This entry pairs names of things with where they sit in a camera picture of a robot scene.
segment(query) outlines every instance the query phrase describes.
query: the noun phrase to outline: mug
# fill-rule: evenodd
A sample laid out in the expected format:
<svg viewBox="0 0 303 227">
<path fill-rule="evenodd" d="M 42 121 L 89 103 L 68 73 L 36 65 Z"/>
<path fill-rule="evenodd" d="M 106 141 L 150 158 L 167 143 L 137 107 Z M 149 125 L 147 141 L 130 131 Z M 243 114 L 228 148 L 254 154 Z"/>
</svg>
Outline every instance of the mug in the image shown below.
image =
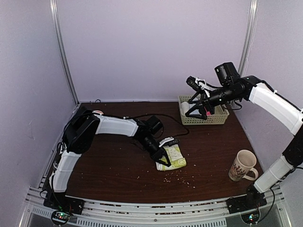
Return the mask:
<svg viewBox="0 0 303 227">
<path fill-rule="evenodd" d="M 240 150 L 229 170 L 228 176 L 233 181 L 239 181 L 245 178 L 250 181 L 254 181 L 258 178 L 258 171 L 254 168 L 257 163 L 256 156 L 249 150 Z M 246 176 L 246 174 L 252 171 L 255 177 Z"/>
</svg>

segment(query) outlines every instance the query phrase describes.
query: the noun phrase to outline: lavender wall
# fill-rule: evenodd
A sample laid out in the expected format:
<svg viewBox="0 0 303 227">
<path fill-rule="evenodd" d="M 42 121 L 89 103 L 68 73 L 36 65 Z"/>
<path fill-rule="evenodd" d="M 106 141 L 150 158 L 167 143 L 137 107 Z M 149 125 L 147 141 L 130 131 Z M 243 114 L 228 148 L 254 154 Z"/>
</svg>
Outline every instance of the lavender wall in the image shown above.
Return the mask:
<svg viewBox="0 0 303 227">
<path fill-rule="evenodd" d="M 238 65 L 250 1 L 58 1 L 71 75 L 81 101 L 176 100 L 188 75 L 219 84 Z"/>
<path fill-rule="evenodd" d="M 74 109 L 49 0 L 0 2 L 0 226 L 17 225 Z"/>
<path fill-rule="evenodd" d="M 266 80 L 291 102 L 303 107 L 303 1 L 260 1 L 256 33 L 246 75 Z M 281 156 L 292 139 L 288 130 L 266 111 L 243 103 L 237 112 L 266 170 Z M 303 171 L 297 170 L 282 183 L 294 226 L 303 223 Z"/>
</svg>

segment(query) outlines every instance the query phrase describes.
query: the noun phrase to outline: table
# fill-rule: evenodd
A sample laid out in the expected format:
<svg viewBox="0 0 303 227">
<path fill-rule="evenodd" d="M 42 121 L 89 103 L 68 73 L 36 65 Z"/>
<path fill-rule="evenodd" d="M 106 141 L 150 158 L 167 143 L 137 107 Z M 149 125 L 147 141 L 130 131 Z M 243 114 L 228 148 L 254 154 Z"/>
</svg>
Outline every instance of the table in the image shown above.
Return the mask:
<svg viewBox="0 0 303 227">
<path fill-rule="evenodd" d="M 169 114 L 181 122 L 177 102 L 82 103 L 92 110 L 118 116 Z M 170 118 L 159 116 L 163 138 L 185 132 Z M 233 182 L 228 171 L 241 149 L 253 151 L 235 114 L 224 125 L 188 126 L 190 134 L 179 137 L 187 166 L 157 171 L 146 151 L 121 135 L 96 135 L 91 148 L 78 160 L 67 195 L 92 200 L 164 203 L 205 201 L 245 194 L 252 182 Z M 259 162 L 255 167 L 259 175 Z"/>
</svg>

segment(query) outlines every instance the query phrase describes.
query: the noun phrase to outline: plastic basket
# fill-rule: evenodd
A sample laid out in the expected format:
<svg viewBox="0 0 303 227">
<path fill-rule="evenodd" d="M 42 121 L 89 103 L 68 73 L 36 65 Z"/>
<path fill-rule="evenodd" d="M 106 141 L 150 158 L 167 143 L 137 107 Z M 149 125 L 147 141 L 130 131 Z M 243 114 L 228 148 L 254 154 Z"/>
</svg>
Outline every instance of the plastic basket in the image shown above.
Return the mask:
<svg viewBox="0 0 303 227">
<path fill-rule="evenodd" d="M 201 120 L 193 117 L 186 117 L 181 114 L 180 104 L 188 101 L 191 96 L 179 96 L 179 111 L 183 125 L 203 125 L 203 124 L 224 124 L 229 112 L 220 105 L 215 107 L 214 114 L 207 116 L 207 120 Z"/>
</svg>

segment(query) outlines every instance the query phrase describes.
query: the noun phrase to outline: robotic arm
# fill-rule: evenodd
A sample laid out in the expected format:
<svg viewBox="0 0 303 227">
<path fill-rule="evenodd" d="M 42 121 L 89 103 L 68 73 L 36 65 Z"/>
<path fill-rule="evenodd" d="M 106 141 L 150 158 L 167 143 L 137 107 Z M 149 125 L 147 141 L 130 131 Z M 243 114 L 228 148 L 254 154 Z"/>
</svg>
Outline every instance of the robotic arm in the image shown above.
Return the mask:
<svg viewBox="0 0 303 227">
<path fill-rule="evenodd" d="M 65 192 L 75 164 L 81 155 L 89 150 L 95 134 L 133 137 L 141 143 L 153 161 L 170 166 L 169 157 L 163 146 L 172 146 L 177 144 L 178 140 L 168 137 L 157 142 L 154 134 L 162 128 L 163 124 L 156 116 L 145 121 L 105 116 L 101 111 L 80 108 L 64 128 L 58 165 L 54 165 L 54 171 L 49 177 L 49 184 L 46 187 L 48 196 L 44 205 L 64 211 L 66 211 L 64 208 L 68 207 L 69 213 L 81 214 L 84 201 L 66 197 Z"/>
<path fill-rule="evenodd" d="M 189 100 L 190 104 L 195 105 L 189 109 L 186 116 L 206 120 L 206 111 L 214 114 L 214 108 L 217 105 L 245 99 L 267 110 L 294 135 L 282 156 L 247 188 L 245 198 L 238 197 L 227 201 L 230 213 L 235 213 L 247 208 L 255 208 L 258 203 L 266 203 L 264 192 L 303 162 L 303 110 L 280 96 L 267 82 L 255 76 L 241 78 L 231 62 L 216 67 L 215 71 L 222 87 L 212 91 L 205 88 L 207 84 L 204 81 L 193 77 L 187 78 L 187 83 L 196 91 L 193 97 L 200 95 L 200 99 Z M 195 110 L 198 110 L 200 114 L 192 115 Z"/>
</svg>

